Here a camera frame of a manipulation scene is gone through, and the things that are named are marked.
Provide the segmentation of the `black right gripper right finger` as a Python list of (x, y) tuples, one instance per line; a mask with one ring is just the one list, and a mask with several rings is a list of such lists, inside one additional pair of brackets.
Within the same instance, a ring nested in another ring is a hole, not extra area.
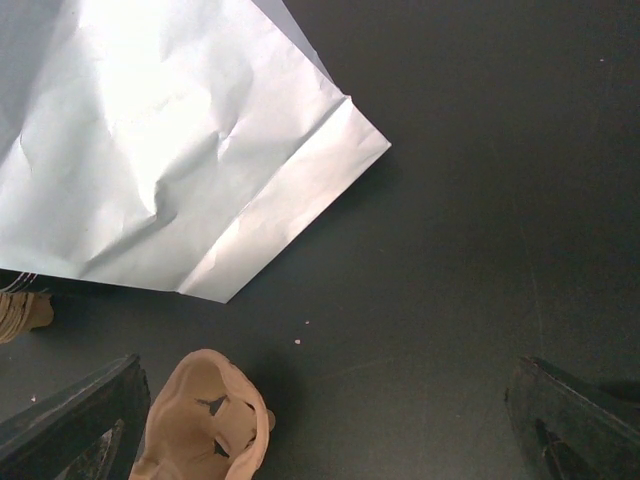
[(591, 384), (546, 360), (518, 360), (505, 392), (532, 479), (637, 479), (639, 383)]

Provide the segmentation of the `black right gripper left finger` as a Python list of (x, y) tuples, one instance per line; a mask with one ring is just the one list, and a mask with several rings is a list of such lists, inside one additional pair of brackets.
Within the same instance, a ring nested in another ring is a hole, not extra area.
[(1, 423), (1, 477), (127, 479), (149, 409), (140, 357), (119, 358)]

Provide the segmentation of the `single brown pulp cup carrier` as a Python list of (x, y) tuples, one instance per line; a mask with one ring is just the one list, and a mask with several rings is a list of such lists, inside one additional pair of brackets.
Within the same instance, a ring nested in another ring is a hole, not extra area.
[(177, 365), (150, 408), (132, 479), (251, 479), (275, 415), (246, 375), (201, 349)]

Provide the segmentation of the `light blue paper bag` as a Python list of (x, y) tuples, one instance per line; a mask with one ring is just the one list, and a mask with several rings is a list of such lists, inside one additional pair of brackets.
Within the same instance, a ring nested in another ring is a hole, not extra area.
[(5, 1), (1, 288), (225, 303), (389, 146), (281, 1)]

